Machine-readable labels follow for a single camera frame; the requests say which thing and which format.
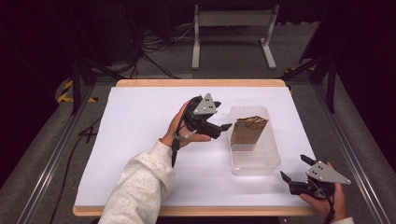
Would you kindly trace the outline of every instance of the white sleeve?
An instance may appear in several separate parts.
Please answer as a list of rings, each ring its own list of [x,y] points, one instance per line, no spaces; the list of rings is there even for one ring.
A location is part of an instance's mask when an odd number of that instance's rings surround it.
[[[161,201],[175,180],[171,156],[171,148],[157,141],[150,153],[131,158],[107,200],[99,223],[155,224]]]
[[[347,217],[347,218],[332,222],[332,224],[353,224],[353,218]]]

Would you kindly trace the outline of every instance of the hand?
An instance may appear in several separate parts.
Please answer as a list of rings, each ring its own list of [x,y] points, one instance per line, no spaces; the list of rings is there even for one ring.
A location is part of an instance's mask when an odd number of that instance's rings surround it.
[[[334,200],[334,211],[335,211],[333,221],[338,221],[347,218],[347,197],[340,183],[335,183],[334,185],[335,185],[334,198],[331,197],[331,199]],[[323,201],[317,200],[307,194],[300,194],[300,198],[302,198],[304,201],[306,201],[307,203],[311,204],[314,208],[316,208],[319,211],[321,217],[326,218],[327,215],[329,215],[330,205],[327,202],[327,200],[323,200]]]
[[[174,140],[173,138],[173,133],[176,131],[177,129],[177,125],[180,121],[180,119],[182,119],[182,115],[183,115],[183,111],[186,108],[187,104],[189,102],[185,103],[180,110],[178,111],[178,113],[175,115],[175,117],[172,119],[168,131],[166,132],[166,134],[163,136],[163,138],[160,140],[163,144],[171,147],[172,146],[172,142]],[[180,132],[179,135],[181,136],[185,136],[186,134],[189,134],[191,131],[189,129],[187,129],[186,127],[183,127]],[[180,147],[184,147],[186,145],[188,145],[190,142],[208,142],[210,141],[211,138],[210,136],[204,135],[204,134],[198,134],[198,133],[194,133],[192,134],[190,137],[185,138],[180,140]]]

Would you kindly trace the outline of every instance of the white paper sheet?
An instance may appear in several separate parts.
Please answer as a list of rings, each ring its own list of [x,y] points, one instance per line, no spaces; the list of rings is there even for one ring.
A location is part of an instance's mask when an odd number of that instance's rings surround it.
[[[151,150],[185,102],[208,92],[221,102],[209,120],[217,125],[227,123],[232,106],[265,106],[281,164],[270,175],[233,175],[227,133],[209,143],[189,144],[177,154],[176,183],[163,206],[306,206],[290,195],[279,173],[305,181],[309,166],[300,155],[315,158],[286,87],[113,88],[75,206],[104,206],[127,161]]]

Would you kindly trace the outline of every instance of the transparent box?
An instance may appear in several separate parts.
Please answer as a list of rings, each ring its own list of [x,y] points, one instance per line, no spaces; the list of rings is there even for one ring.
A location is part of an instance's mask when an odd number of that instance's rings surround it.
[[[268,120],[257,143],[249,145],[233,144],[231,146],[231,136],[236,120],[253,116]],[[233,106],[228,116],[228,121],[233,124],[227,131],[233,173],[235,175],[271,174],[280,164],[280,155],[267,108],[263,106]]]

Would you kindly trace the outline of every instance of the table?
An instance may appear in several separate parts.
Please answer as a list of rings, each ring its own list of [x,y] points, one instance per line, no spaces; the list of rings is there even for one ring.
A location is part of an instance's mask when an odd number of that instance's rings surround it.
[[[167,129],[170,118],[198,91],[210,92],[215,101],[221,102],[219,112],[210,120],[215,124],[224,122],[232,105],[264,102],[273,122],[282,162],[270,175],[233,175],[226,134],[210,143],[183,147],[175,166],[177,180],[163,202],[160,216],[313,216],[315,210],[299,197],[290,195],[288,185],[279,174],[282,170],[292,179],[306,180],[304,171],[309,166],[301,162],[300,154],[315,156],[289,89],[282,80],[274,79],[119,81],[109,95],[99,134],[78,188],[74,214],[101,216],[126,162],[133,155],[150,150]]]

